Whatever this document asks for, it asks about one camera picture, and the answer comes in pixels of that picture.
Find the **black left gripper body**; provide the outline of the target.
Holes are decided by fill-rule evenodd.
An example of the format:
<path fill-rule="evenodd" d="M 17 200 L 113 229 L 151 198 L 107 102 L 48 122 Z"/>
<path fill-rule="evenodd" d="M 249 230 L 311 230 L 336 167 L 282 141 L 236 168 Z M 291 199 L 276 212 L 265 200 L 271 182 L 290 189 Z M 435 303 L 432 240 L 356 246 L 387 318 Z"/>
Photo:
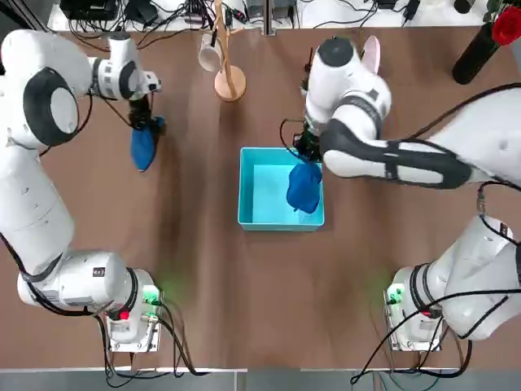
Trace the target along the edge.
<path fill-rule="evenodd" d="M 147 96 L 129 101 L 129 123 L 131 125 L 150 125 L 151 107 Z"/>

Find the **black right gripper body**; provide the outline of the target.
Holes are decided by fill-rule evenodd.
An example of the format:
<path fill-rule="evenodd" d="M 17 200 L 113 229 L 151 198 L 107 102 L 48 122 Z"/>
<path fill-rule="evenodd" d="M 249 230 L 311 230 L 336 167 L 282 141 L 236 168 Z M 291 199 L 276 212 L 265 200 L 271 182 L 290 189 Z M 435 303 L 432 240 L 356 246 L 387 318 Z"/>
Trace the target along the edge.
<path fill-rule="evenodd" d="M 306 149 L 306 156 L 321 156 L 319 137 L 314 135 L 307 125 L 304 125 L 302 132 L 296 135 L 296 146 L 304 147 Z"/>

